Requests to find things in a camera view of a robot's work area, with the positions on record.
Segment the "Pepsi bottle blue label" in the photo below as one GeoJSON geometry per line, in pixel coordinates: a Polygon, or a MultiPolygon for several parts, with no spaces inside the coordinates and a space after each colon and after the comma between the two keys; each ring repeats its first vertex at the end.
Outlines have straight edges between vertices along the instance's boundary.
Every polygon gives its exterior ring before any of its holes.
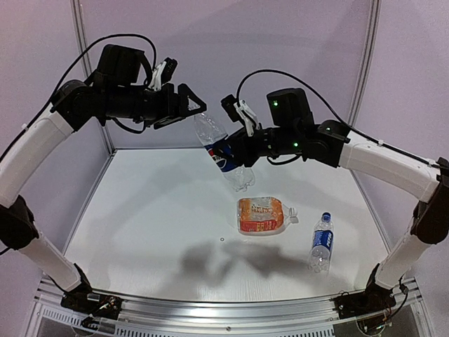
{"type": "Polygon", "coordinates": [[[215,165],[236,192],[245,192],[255,184],[253,170],[245,166],[238,166],[230,159],[232,149],[224,143],[228,134],[217,119],[204,112],[196,114],[194,130],[215,165]]]}

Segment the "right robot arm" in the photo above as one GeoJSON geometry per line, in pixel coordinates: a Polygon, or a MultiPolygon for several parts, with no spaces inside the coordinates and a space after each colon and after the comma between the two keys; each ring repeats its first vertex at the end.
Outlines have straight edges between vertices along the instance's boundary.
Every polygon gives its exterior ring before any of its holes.
{"type": "Polygon", "coordinates": [[[424,253],[448,236],[448,161],[413,159],[391,145],[362,136],[328,120],[309,126],[282,126],[248,133],[241,129],[217,141],[213,152],[237,166],[251,167],[259,158],[294,154],[341,169],[362,180],[389,185],[375,196],[362,183],[377,222],[387,234],[388,255],[370,273],[365,289],[332,299],[339,318],[398,311],[394,289],[405,291],[404,276],[424,253]]]}

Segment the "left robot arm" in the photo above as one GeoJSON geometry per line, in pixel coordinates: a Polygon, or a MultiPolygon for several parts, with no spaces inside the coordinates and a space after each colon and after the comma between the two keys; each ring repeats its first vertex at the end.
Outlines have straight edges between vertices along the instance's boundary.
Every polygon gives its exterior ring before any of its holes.
{"type": "MultiPolygon", "coordinates": [[[[53,86],[42,80],[1,85],[1,149],[47,101],[53,86]]],[[[109,153],[91,119],[57,146],[27,181],[21,195],[38,230],[62,249],[109,153]]],[[[41,279],[40,269],[18,251],[1,256],[1,328],[19,331],[41,279]]]]}

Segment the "orange label flat bottle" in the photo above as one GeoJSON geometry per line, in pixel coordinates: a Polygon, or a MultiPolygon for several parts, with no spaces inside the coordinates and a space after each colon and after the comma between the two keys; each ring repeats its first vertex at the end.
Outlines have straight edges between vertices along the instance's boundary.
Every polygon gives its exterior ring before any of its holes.
{"type": "Polygon", "coordinates": [[[275,197],[247,197],[236,204],[237,229],[244,235],[272,236],[299,222],[297,210],[275,197]]]}

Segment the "clear bottle blue text label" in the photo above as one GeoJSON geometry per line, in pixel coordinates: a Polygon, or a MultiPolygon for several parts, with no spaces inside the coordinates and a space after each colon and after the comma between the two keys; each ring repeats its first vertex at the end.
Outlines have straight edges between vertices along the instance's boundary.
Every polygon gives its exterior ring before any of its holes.
{"type": "Polygon", "coordinates": [[[333,252],[333,231],[331,214],[325,212],[314,226],[309,252],[309,269],[316,273],[329,271],[333,252]]]}

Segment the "right corner aluminium post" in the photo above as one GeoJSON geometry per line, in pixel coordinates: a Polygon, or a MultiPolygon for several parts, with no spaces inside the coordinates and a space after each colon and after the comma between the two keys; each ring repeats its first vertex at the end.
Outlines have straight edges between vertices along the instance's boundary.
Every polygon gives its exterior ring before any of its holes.
{"type": "Polygon", "coordinates": [[[361,55],[361,63],[359,66],[354,94],[351,99],[349,115],[347,118],[347,123],[350,126],[356,125],[358,114],[361,110],[362,100],[366,89],[366,84],[368,82],[370,66],[375,49],[375,40],[377,35],[381,4],[382,2],[380,0],[370,1],[368,23],[363,44],[363,52],[361,55]]]}

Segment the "aluminium table frame rail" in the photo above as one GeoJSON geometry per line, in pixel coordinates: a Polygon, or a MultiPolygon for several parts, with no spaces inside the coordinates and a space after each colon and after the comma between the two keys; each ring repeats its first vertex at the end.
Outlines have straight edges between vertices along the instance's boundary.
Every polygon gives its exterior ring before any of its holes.
{"type": "Polygon", "coordinates": [[[345,317],[349,299],[329,296],[253,303],[161,300],[117,293],[114,319],[61,306],[62,293],[43,277],[23,336],[433,336],[415,279],[394,289],[396,306],[345,317]]]}

